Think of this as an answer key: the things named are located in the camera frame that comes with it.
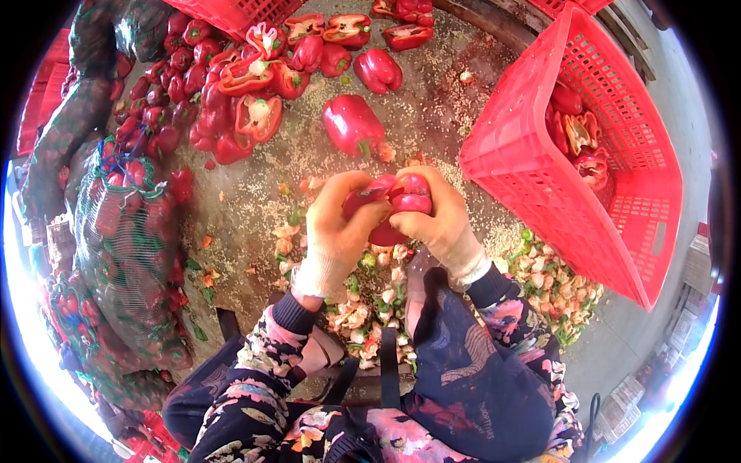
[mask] person's left hand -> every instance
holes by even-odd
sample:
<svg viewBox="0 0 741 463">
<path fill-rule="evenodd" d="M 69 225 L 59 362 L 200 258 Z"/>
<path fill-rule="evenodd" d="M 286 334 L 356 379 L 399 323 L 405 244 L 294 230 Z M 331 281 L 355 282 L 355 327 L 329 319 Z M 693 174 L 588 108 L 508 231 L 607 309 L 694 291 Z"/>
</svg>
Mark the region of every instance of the person's left hand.
<svg viewBox="0 0 741 463">
<path fill-rule="evenodd" d="M 376 201 L 360 207 L 350 221 L 342 217 L 342 204 L 348 194 L 372 181 L 361 170 L 327 180 L 306 213 L 308 250 L 293 277 L 294 294 L 298 290 L 304 295 L 326 298 L 344 293 L 342 281 L 355 268 L 371 230 L 391 210 L 388 201 Z"/>
</svg>

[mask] person's right hand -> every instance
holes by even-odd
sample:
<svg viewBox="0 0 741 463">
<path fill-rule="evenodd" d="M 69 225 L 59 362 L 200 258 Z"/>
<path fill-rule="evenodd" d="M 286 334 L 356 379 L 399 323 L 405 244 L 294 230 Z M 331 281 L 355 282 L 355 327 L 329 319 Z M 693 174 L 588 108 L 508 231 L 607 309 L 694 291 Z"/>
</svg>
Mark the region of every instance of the person's right hand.
<svg viewBox="0 0 741 463">
<path fill-rule="evenodd" d="M 425 243 L 430 253 L 455 279 L 465 280 L 487 262 L 491 265 L 484 247 L 473 234 L 465 200 L 458 190 L 450 186 L 434 167 L 407 167 L 397 175 L 406 173 L 415 173 L 427 180 L 432 195 L 432 211 L 429 216 L 419 212 L 393 214 L 391 226 Z"/>
</svg>

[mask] sleeve cuff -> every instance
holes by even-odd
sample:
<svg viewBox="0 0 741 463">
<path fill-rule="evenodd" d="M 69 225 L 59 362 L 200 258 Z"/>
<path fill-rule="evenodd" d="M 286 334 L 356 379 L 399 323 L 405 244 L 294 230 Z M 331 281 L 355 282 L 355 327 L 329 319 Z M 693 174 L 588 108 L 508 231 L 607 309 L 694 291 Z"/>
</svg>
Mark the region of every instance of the sleeve cuff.
<svg viewBox="0 0 741 463">
<path fill-rule="evenodd" d="M 466 293 L 471 297 L 473 305 L 482 309 L 498 302 L 507 293 L 511 284 L 512 281 L 492 265 L 484 276 L 471 283 Z"/>
<path fill-rule="evenodd" d="M 325 305 L 322 304 L 322 308 L 316 312 L 309 312 L 288 291 L 283 299 L 273 306 L 273 320 L 280 327 L 292 333 L 308 335 L 314 328 L 314 322 L 319 318 L 319 314 L 325 308 Z"/>
</svg>

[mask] thin plastic glove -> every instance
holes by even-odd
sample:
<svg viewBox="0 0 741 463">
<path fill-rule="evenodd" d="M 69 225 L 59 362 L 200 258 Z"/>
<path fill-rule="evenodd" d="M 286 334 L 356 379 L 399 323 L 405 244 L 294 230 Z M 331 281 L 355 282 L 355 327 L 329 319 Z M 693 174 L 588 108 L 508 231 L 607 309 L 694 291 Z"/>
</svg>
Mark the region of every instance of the thin plastic glove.
<svg viewBox="0 0 741 463">
<path fill-rule="evenodd" d="M 397 175 L 405 173 L 425 177 L 432 195 L 432 213 L 396 213 L 390 218 L 391 226 L 425 243 L 458 284 L 466 286 L 481 278 L 491 268 L 491 260 L 468 223 L 463 196 L 434 167 L 407 167 Z"/>
<path fill-rule="evenodd" d="M 294 268 L 293 288 L 322 298 L 344 294 L 342 281 L 355 269 L 371 230 L 391 210 L 388 201 L 366 204 L 350 221 L 342 218 L 342 203 L 351 192 L 373 179 L 361 170 L 340 173 L 327 180 L 321 194 L 306 213 L 308 249 L 306 259 Z"/>
</svg>

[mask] hand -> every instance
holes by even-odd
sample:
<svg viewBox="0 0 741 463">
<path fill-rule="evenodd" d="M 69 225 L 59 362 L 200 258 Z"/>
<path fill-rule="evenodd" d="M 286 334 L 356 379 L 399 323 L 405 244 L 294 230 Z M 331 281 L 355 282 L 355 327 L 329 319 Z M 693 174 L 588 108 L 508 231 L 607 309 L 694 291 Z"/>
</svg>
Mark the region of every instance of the hand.
<svg viewBox="0 0 741 463">
<path fill-rule="evenodd" d="M 344 293 L 342 281 L 355 268 L 371 230 L 391 210 L 388 201 L 376 201 L 360 207 L 350 221 L 342 218 L 342 203 L 347 195 L 368 186 L 372 180 L 361 170 L 340 173 L 327 180 L 306 213 L 308 250 L 306 259 L 293 274 L 292 293 L 321 298 Z"/>
<path fill-rule="evenodd" d="M 434 167 L 415 166 L 401 169 L 397 175 L 415 173 L 427 180 L 432 195 L 432 212 L 400 212 L 390 218 L 391 226 L 399 232 L 425 243 L 430 253 L 455 279 L 466 281 L 472 273 L 477 277 L 488 271 L 491 261 L 484 247 L 476 240 L 465 200 L 450 186 Z"/>
</svg>

